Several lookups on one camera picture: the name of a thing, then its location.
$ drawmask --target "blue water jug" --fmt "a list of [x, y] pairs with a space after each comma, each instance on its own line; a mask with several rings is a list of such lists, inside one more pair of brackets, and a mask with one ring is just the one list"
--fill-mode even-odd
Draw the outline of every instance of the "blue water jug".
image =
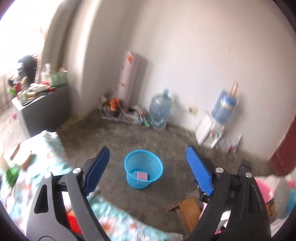
[[236, 104], [235, 96], [228, 94], [227, 91], [222, 91], [212, 110], [212, 117], [219, 123], [226, 124]]
[[172, 105], [173, 100], [168, 96], [168, 89], [165, 89], [163, 94], [153, 96], [149, 107], [149, 117], [154, 129], [165, 128]]

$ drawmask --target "gray curtain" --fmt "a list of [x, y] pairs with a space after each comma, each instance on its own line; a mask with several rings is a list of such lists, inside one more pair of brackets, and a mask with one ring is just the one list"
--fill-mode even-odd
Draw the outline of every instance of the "gray curtain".
[[70, 23], [81, 0], [64, 0], [59, 5], [44, 42], [42, 57], [38, 59], [35, 82], [40, 82], [40, 74], [46, 63], [54, 66], [56, 71], [62, 65], [64, 48]]

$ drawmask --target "silver screw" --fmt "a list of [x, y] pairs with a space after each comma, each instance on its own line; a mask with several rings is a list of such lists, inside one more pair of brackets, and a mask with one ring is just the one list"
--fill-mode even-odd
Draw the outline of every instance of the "silver screw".
[[222, 173], [222, 172], [224, 172], [224, 169], [222, 167], [216, 167], [216, 172]]
[[80, 173], [81, 169], [79, 167], [73, 169], [73, 173], [77, 174]]
[[52, 175], [51, 172], [47, 172], [47, 173], [44, 174], [44, 178], [50, 178], [51, 175]]
[[246, 177], [251, 178], [253, 175], [250, 172], [246, 172]]

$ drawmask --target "floral blanket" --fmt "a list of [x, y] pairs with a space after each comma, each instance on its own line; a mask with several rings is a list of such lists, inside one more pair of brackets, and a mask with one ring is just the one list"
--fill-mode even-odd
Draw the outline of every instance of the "floral blanket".
[[[53, 175], [66, 174], [72, 170], [65, 157], [65, 152], [58, 135], [43, 131], [21, 144], [21, 148], [32, 150], [34, 157], [26, 171], [21, 171], [13, 188], [2, 177], [0, 201], [7, 213], [26, 234], [26, 227], [33, 197], [45, 172]], [[67, 193], [63, 193], [66, 210], [71, 210]], [[165, 233], [148, 226], [128, 213], [116, 208], [99, 193], [93, 192], [88, 201], [101, 226], [112, 241], [179, 241], [183, 236], [176, 233]]]

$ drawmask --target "dark red door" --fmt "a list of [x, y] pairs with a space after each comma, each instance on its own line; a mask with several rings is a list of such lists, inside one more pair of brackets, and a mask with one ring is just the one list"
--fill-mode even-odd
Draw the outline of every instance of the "dark red door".
[[278, 176], [285, 176], [294, 170], [296, 166], [296, 119], [269, 162]]

